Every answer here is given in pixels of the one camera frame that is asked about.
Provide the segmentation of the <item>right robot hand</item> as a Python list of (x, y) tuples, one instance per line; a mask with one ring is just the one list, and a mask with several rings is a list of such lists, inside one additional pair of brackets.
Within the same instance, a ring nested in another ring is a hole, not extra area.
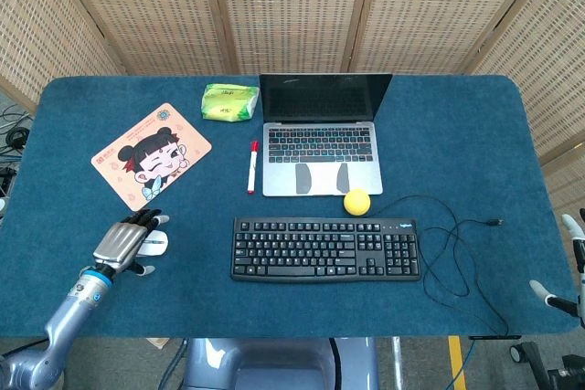
[(584, 230), (569, 214), (561, 216), (563, 226), (568, 230), (576, 259), (577, 271), (580, 274), (580, 295), (577, 301), (570, 301), (551, 293), (535, 279), (529, 281), (529, 286), (536, 296), (550, 308), (567, 313), (578, 318), (580, 325), (584, 326)]

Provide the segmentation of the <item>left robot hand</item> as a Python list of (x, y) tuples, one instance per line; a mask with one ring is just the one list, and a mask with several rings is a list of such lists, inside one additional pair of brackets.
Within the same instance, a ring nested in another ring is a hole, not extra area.
[(91, 269), (110, 281), (124, 271), (140, 277), (152, 274), (155, 267), (143, 266), (136, 258), (146, 238), (169, 219), (161, 209), (141, 209), (114, 223), (94, 250)]

